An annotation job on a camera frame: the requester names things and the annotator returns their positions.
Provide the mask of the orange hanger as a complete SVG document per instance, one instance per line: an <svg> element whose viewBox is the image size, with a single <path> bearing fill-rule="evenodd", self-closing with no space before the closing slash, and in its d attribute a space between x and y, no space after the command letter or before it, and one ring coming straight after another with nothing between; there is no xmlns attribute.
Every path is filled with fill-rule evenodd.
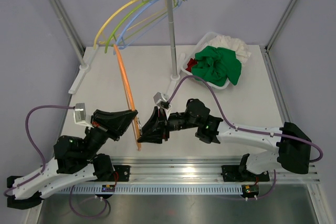
<svg viewBox="0 0 336 224"><path fill-rule="evenodd" d="M134 100L133 100L133 96L132 96L132 91L131 91L131 87L128 81L128 76L127 76L127 72L123 63L123 59L121 56L121 53L119 51L119 48L116 44L113 45L114 51L116 52L116 56L117 56L117 60L118 60L118 65L119 65L119 69L120 69L120 73L121 73L121 79L122 79L122 83L123 83L123 88L124 88L124 92L125 92L125 98L127 101L127 105L128 108L131 109L132 111L135 111L135 104L134 104ZM141 150L141 143L138 142L138 138L140 137L140 128L139 128L139 120L138 117L136 116L133 119L132 122L132 128L133 128L133 133L134 133L134 138L135 138L135 143L137 146L137 151Z"/></svg>

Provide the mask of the red t shirt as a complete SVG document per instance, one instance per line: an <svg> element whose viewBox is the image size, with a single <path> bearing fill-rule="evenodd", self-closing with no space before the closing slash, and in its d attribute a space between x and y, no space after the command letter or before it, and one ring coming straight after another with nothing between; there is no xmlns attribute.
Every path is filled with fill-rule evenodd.
<svg viewBox="0 0 336 224"><path fill-rule="evenodd" d="M186 67L185 70L188 71L188 72L192 72L192 68L197 64L198 64L197 60L195 60L193 58L190 58L188 63L187 63L187 67Z"/></svg>

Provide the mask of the green t shirt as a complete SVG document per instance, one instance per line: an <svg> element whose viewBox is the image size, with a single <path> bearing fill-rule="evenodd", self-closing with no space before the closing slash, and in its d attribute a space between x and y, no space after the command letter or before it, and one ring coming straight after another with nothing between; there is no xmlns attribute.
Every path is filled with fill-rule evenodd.
<svg viewBox="0 0 336 224"><path fill-rule="evenodd" d="M218 87L222 87L227 80L233 85L239 81L242 63L233 50L206 46L195 53L194 61L195 64L190 66L191 73Z"/></svg>

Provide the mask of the beige t shirt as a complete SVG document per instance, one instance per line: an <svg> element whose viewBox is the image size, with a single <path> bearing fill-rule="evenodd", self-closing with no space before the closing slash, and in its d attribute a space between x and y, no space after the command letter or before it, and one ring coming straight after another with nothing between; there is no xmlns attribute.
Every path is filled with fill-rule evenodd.
<svg viewBox="0 0 336 224"><path fill-rule="evenodd" d="M215 48L220 47L234 51L236 54L236 58L240 61L242 67L245 66L251 56L251 52L247 44L238 38L217 35L215 38L207 42L207 45Z"/></svg>

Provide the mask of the lime green hanger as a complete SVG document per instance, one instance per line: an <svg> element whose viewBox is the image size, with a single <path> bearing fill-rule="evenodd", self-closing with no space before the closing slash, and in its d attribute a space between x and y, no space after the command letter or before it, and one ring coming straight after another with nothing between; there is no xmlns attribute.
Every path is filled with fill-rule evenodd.
<svg viewBox="0 0 336 224"><path fill-rule="evenodd" d="M121 46L123 49L131 45L133 42L137 40L137 38L133 39L132 41L128 43L125 43L124 41L131 38L133 35L140 32L142 29L144 29L146 26L150 25L151 23L153 22L159 23L167 16L168 7L167 7L167 0L165 0L165 6L163 9L139 21L135 25L132 24L138 18L138 16L140 16L147 8L154 5L158 1L161 1L161 0L131 0L129 1L128 3L120 7L115 13L113 13L106 20L106 22L102 25L102 27L96 34L94 43L99 46L104 46L105 53L107 53L109 47L113 47L113 45ZM103 41L99 41L98 39L100 37L104 37L105 28L108 27L109 24L113 20L119 17L120 14L125 14L125 16L115 26L110 36L108 38L103 38ZM134 27L142 24L143 22L146 22L147 20L149 20L148 23L145 23L145 25L140 27L135 32L131 33L129 36L124 37L124 34L128 30L133 29Z"/></svg>

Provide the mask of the light blue plastic hanger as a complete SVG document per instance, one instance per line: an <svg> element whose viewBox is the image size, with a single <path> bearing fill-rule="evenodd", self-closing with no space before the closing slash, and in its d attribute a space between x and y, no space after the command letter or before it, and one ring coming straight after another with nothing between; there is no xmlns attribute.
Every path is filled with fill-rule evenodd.
<svg viewBox="0 0 336 224"><path fill-rule="evenodd" d="M163 2L162 8L144 17L151 7ZM140 39L152 27L168 17L168 0L145 0L137 4L123 19L116 25L110 37L107 40L107 45L104 51L108 51L109 46L116 44L120 50L125 49Z"/></svg>

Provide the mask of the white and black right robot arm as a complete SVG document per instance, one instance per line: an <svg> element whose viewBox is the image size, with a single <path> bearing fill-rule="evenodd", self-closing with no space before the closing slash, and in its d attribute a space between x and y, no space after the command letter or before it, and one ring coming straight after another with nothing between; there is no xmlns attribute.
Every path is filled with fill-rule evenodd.
<svg viewBox="0 0 336 224"><path fill-rule="evenodd" d="M253 181L262 173L279 168L301 175L309 171L312 141L294 123L264 129L229 126L222 118L212 116L199 99L189 99L184 112L167 114L167 106L167 102L162 102L153 109L138 143L161 144L171 132L195 128L195 137L206 144L234 143L263 150L244 154L239 165L222 171L223 180Z"/></svg>

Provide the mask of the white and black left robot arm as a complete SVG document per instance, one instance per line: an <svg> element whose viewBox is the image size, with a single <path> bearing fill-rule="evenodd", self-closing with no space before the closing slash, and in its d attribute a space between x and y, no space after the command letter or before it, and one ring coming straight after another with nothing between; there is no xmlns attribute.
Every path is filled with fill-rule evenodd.
<svg viewBox="0 0 336 224"><path fill-rule="evenodd" d="M85 126L83 138L62 135L54 145L54 156L26 176L9 176L9 208L25 210L41 204L54 193L83 182L106 182L117 175L109 155L98 151L111 139L118 141L137 116L136 110L105 112L88 116L84 108L74 109L74 121Z"/></svg>

